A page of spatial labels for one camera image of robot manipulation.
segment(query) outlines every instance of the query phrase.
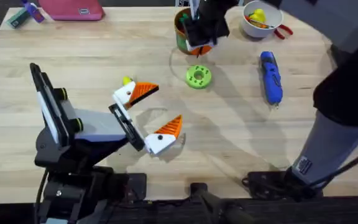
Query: yellow object in bowl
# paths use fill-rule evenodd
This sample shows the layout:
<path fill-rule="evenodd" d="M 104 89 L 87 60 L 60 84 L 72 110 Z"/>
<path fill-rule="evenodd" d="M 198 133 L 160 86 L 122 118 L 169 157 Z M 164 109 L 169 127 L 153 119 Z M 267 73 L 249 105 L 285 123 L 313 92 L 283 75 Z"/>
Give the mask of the yellow object in bowl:
<path fill-rule="evenodd" d="M 263 9 L 256 9 L 253 13 L 251 13 L 249 15 L 249 19 L 252 19 L 254 21 L 257 22 L 265 22 L 266 21 L 266 17 L 265 17 L 265 12 Z M 256 27 L 260 27 L 260 28 L 264 28 L 262 24 L 259 24 L 257 22 L 250 22 L 252 25 L 256 26 Z"/>

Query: purple object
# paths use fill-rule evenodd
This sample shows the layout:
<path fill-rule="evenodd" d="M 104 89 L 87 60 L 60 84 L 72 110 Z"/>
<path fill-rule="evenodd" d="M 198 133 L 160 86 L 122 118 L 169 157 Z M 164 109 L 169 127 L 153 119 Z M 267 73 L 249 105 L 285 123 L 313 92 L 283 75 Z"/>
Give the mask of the purple object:
<path fill-rule="evenodd" d="M 44 16 L 38 10 L 37 6 L 34 3 L 28 3 L 27 1 L 23 0 L 24 7 L 29 12 L 29 14 L 37 21 L 38 23 L 44 21 Z"/>

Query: yellow toy piece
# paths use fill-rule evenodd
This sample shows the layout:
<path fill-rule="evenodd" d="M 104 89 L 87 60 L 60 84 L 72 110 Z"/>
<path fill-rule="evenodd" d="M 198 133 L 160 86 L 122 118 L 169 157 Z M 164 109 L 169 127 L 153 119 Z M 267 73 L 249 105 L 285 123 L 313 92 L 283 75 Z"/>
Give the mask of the yellow toy piece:
<path fill-rule="evenodd" d="M 263 9 L 256 9 L 253 13 L 249 14 L 249 19 L 252 19 L 257 22 L 263 22 L 265 23 L 266 17 L 265 12 Z M 252 25 L 259 27 L 259 28 L 265 28 L 263 24 L 259 24 L 257 22 L 250 22 Z"/>
<path fill-rule="evenodd" d="M 124 84 L 124 85 L 126 85 L 126 84 L 128 84 L 128 83 L 130 83 L 130 82 L 132 82 L 133 80 L 131 79 L 131 78 L 129 78 L 129 77 L 124 77 L 123 79 L 122 79 L 122 84 Z"/>

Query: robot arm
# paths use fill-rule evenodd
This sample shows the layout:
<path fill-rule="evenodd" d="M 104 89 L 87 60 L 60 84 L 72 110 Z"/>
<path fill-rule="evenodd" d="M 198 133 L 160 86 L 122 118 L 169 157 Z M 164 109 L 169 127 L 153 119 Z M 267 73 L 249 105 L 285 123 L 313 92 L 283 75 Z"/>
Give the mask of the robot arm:
<path fill-rule="evenodd" d="M 101 113 L 74 108 L 65 88 L 54 88 L 38 65 L 32 63 L 30 69 L 45 121 L 36 142 L 35 165 L 44 167 L 45 174 L 35 203 L 35 222 L 76 223 L 92 214 L 101 200 L 122 200 L 127 189 L 142 200 L 145 174 L 117 174 L 96 164 L 127 143 L 156 155 L 176 141 L 181 116 L 143 137 L 127 112 L 156 92 L 158 85 L 130 82 L 114 92 L 111 113 Z"/>
<path fill-rule="evenodd" d="M 250 188 L 253 197 L 296 197 L 300 200 L 314 197 L 330 180 L 322 181 L 303 192 L 284 190 L 282 194 L 274 194 L 272 189 L 303 189 L 303 186 L 330 176 L 338 171 L 358 145 L 358 1 L 265 2 L 313 26 L 331 39 L 340 50 L 352 53 L 346 63 L 340 65 L 315 89 L 314 107 L 318 109 L 316 121 L 294 164 L 286 172 L 251 172 L 243 181 L 243 184 Z M 228 4 L 227 7 L 218 7 L 224 3 Z M 208 43 L 211 41 L 216 45 L 217 37 L 228 35 L 227 26 L 218 21 L 223 21 L 226 11 L 234 5 L 233 2 L 223 0 L 201 1 L 199 16 L 184 22 L 190 45 L 210 45 Z"/>

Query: cable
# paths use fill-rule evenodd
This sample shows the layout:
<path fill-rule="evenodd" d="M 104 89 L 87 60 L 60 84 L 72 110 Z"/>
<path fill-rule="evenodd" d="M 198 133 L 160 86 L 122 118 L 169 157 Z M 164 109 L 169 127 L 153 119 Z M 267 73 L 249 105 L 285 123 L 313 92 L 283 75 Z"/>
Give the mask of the cable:
<path fill-rule="evenodd" d="M 137 194 L 137 192 L 134 189 L 129 189 L 133 195 L 135 195 L 136 200 L 132 201 L 132 204 L 138 203 L 138 202 L 144 202 L 144 200 L 141 200 L 139 195 Z M 191 199 L 191 197 L 187 197 L 184 199 L 179 200 L 178 202 L 166 202 L 166 201 L 162 201 L 162 200 L 156 200 L 156 201 L 148 201 L 148 202 L 152 202 L 153 205 L 162 205 L 162 206 L 166 206 L 166 205 L 173 205 L 175 207 L 179 207 L 182 206 L 185 202 L 189 201 Z M 119 208 L 127 208 L 127 209 L 135 209 L 138 207 L 123 207 L 123 206 L 118 206 Z"/>
<path fill-rule="evenodd" d="M 127 206 L 122 206 L 122 205 L 117 205 L 116 207 L 118 208 L 123 208 L 123 209 L 148 209 L 148 208 L 151 208 L 151 207 L 154 207 L 154 206 L 160 206 L 160 207 L 164 207 L 164 206 L 167 206 L 167 205 L 172 205 L 174 207 L 180 207 L 182 206 L 185 202 L 188 202 L 190 201 L 191 197 L 187 197 L 187 198 L 184 198 L 182 200 L 179 200 L 178 202 L 166 202 L 166 201 L 160 201 L 160 200 L 157 200 L 157 201 L 148 201 L 146 205 L 144 205 L 142 203 L 142 205 L 137 205 L 137 206 L 133 206 L 133 207 L 127 207 Z"/>
<path fill-rule="evenodd" d="M 38 210 L 39 210 L 39 207 L 40 207 L 42 190 L 44 189 L 44 185 L 45 185 L 45 181 L 47 180 L 47 176 L 48 176 L 48 170 L 45 169 L 44 174 L 43 174 L 42 179 L 41 179 L 41 182 L 40 182 L 40 187 L 38 188 L 37 198 L 35 199 L 35 203 L 34 203 L 34 224 L 39 224 L 39 222 L 38 222 Z"/>

